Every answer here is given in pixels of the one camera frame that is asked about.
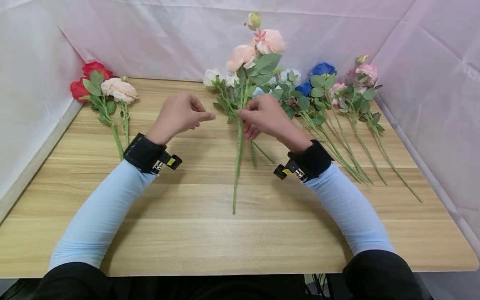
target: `left hand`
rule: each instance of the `left hand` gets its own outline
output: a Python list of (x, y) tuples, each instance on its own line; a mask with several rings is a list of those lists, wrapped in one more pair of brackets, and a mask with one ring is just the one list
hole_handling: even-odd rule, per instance
[(171, 95), (145, 136), (155, 144), (166, 145), (175, 135), (213, 119), (215, 114), (206, 112), (197, 97), (186, 93)]

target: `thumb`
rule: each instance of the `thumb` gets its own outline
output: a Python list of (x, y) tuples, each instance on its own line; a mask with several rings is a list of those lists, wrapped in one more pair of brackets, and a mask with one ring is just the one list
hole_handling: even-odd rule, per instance
[(258, 111), (248, 110), (248, 109), (242, 108), (242, 109), (237, 110), (237, 115), (242, 120), (250, 121), (251, 123), (254, 123), (254, 121), (255, 121), (255, 119), (258, 115)]
[(204, 111), (204, 112), (195, 112), (195, 119), (197, 122), (210, 121), (215, 119), (215, 114)]

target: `wooden table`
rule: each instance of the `wooden table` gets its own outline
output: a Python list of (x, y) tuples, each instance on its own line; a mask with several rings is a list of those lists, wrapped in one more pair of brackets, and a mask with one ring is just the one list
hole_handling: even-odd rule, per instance
[[(200, 83), (133, 80), (141, 101), (131, 108), (131, 133), (146, 132), (167, 95), (196, 94), (214, 111)], [(168, 145), (183, 159), (164, 169), (129, 211), (102, 269), (110, 276), (341, 272), (351, 253), (314, 193), (294, 176), (280, 180), (261, 154), (254, 169), (246, 148), (232, 215), (236, 126), (221, 114)], [(349, 128), (346, 120), (344, 128)], [(473, 270), (478, 260), (382, 118), (394, 164), (416, 189), (419, 203), (388, 167), (370, 133), (360, 132), (384, 174), (382, 184), (356, 142), (348, 138), (374, 186), (358, 184), (385, 224), (393, 245), (414, 271)], [(258, 144), (277, 163), (287, 150), (275, 139)], [(84, 107), (0, 226), (0, 277), (43, 276), (50, 254), (88, 195), (119, 162), (109, 128)]]

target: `black sleeve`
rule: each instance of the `black sleeve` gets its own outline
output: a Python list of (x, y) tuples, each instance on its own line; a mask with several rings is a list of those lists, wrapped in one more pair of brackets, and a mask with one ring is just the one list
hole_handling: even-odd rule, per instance
[(62, 264), (50, 270), (32, 300), (107, 300), (110, 283), (99, 269), (84, 263)]
[(354, 299), (423, 299), (408, 264), (389, 251), (357, 254), (343, 269), (343, 276)]

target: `red rose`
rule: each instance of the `red rose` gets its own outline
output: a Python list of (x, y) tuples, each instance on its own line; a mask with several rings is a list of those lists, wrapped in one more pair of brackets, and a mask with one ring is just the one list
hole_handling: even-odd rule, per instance
[(82, 77), (78, 81), (74, 81), (70, 84), (70, 91), (72, 92), (72, 96), (79, 102), (87, 102), (87, 99), (80, 98), (83, 96), (90, 96), (90, 93), (84, 86), (84, 78), (85, 77)]
[(82, 67), (82, 71), (84, 71), (84, 75), (88, 79), (90, 79), (90, 74), (95, 70), (97, 70), (97, 72), (99, 73), (103, 73), (103, 79), (105, 80), (113, 77), (112, 71), (105, 69), (105, 66), (99, 63), (98, 61), (86, 63)]

